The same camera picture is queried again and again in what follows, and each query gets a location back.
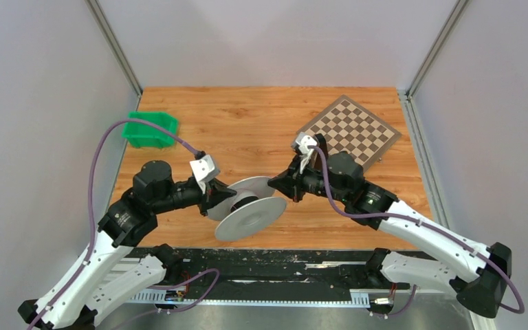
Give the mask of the black metronome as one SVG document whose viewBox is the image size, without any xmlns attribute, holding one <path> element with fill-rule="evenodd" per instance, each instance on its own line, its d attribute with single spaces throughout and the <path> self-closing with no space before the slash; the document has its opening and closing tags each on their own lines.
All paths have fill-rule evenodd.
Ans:
<svg viewBox="0 0 528 330">
<path fill-rule="evenodd" d="M 328 155 L 327 141 L 323 134 L 317 133 L 314 136 L 314 139 L 317 141 L 318 147 L 322 150 L 325 156 Z"/>
</svg>

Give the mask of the wooden chessboard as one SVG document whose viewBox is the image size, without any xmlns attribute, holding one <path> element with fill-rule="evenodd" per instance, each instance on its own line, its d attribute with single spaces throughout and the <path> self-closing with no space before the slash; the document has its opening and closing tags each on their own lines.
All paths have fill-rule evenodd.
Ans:
<svg viewBox="0 0 528 330">
<path fill-rule="evenodd" d="M 342 94 L 296 116 L 295 133 L 325 138 L 329 154 L 346 151 L 364 173 L 377 177 L 380 171 L 402 160 L 406 137 L 398 95 L 376 102 Z"/>
</svg>

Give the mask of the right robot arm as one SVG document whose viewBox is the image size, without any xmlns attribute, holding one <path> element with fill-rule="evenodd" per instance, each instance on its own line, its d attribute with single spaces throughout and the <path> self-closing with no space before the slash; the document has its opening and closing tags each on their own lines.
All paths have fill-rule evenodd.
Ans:
<svg viewBox="0 0 528 330">
<path fill-rule="evenodd" d="M 302 166 L 296 155 L 287 170 L 268 185 L 295 202 L 309 193 L 339 201 L 340 215 L 405 241 L 427 259 L 402 256 L 383 248 L 374 251 L 365 277 L 374 287 L 408 283 L 452 294 L 469 311 L 495 318 L 512 284 L 512 251 L 496 242 L 486 245 L 461 236 L 412 209 L 392 192 L 365 180 L 364 170 L 347 152 L 319 154 L 320 168 Z"/>
</svg>

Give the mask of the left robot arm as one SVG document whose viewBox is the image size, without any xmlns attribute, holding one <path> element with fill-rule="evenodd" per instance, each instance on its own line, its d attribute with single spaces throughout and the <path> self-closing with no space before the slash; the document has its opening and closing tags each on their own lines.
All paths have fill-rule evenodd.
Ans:
<svg viewBox="0 0 528 330">
<path fill-rule="evenodd" d="M 39 299 L 21 303 L 18 313 L 37 329 L 95 329 L 117 307 L 159 281 L 174 285 L 183 267 L 173 248 L 156 247 L 135 269 L 104 285 L 114 266 L 157 227 L 157 215 L 197 206 L 201 215 L 236 195 L 216 176 L 209 155 L 190 162 L 193 175 L 175 182 L 171 166 L 150 161 L 133 177 L 133 185 L 98 222 L 90 243 L 64 277 Z"/>
</svg>

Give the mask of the green plastic bin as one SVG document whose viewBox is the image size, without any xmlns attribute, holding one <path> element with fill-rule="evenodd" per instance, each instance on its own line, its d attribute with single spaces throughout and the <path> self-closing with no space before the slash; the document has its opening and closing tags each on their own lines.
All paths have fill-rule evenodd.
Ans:
<svg viewBox="0 0 528 330">
<path fill-rule="evenodd" d="M 179 120 L 166 112 L 130 112 L 130 119 L 145 120 L 177 135 Z M 134 148 L 163 149 L 175 145 L 175 140 L 157 129 L 140 123 L 126 123 L 122 137 Z"/>
</svg>

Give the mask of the grey cable spool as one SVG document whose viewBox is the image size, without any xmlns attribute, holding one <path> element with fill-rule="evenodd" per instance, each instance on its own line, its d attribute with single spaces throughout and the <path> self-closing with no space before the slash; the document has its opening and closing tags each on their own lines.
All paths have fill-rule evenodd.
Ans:
<svg viewBox="0 0 528 330">
<path fill-rule="evenodd" d="M 273 224 L 285 211 L 287 202 L 275 197 L 269 177 L 256 176 L 229 186 L 236 195 L 208 210 L 208 218 L 217 221 L 214 235 L 219 241 L 238 241 Z"/>
</svg>

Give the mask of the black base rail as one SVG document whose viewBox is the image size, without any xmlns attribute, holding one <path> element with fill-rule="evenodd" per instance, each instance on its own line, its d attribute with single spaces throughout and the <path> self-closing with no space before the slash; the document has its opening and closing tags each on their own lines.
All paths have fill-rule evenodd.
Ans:
<svg viewBox="0 0 528 330">
<path fill-rule="evenodd" d="M 262 250 L 178 248 L 178 262 L 160 285 L 178 284 L 207 269 L 188 286 L 187 298 L 345 301 L 352 289 L 389 294 L 394 285 L 375 270 L 366 270 L 367 250 Z"/>
</svg>

